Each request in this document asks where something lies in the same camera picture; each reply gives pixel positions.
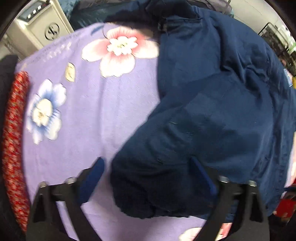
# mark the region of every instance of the circular logo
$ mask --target circular logo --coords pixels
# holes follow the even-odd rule
[[[45,29],[45,38],[47,40],[53,41],[59,37],[59,26],[56,23],[51,23],[46,29]]]

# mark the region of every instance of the blue and white flower print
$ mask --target blue and white flower print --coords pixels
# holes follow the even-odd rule
[[[57,110],[66,101],[66,88],[62,84],[53,86],[45,80],[28,106],[26,128],[38,145],[44,137],[56,140],[61,129],[61,113]]]

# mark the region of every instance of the purple floral fabric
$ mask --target purple floral fabric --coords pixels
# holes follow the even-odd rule
[[[158,47],[147,28],[98,23],[17,67],[31,83],[22,147],[30,199],[39,182],[62,183],[104,157],[106,171],[82,206],[104,241],[173,241],[204,223],[196,217],[132,218],[113,201],[110,162],[159,102]],[[69,236],[77,239],[62,203],[59,210]]]

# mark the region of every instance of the navy blue jacket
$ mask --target navy blue jacket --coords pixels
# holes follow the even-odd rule
[[[286,181],[296,110],[273,50],[243,23],[185,0],[132,1],[108,20],[164,31],[161,102],[112,162],[117,206],[139,218],[207,218],[215,198],[193,171],[195,158],[233,182],[256,181],[270,215]]]

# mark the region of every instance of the metal screw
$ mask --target metal screw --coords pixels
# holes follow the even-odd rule
[[[39,183],[39,187],[40,188],[44,188],[46,186],[48,186],[47,182],[41,182],[41,183]]]
[[[227,177],[224,177],[224,176],[219,176],[219,181],[223,182],[223,183],[229,183],[229,179]]]
[[[77,178],[75,178],[75,177],[69,177],[65,180],[65,183],[72,184],[72,183],[76,182],[76,179]]]
[[[251,187],[257,187],[257,183],[255,181],[252,181],[252,180],[249,181],[249,185]]]

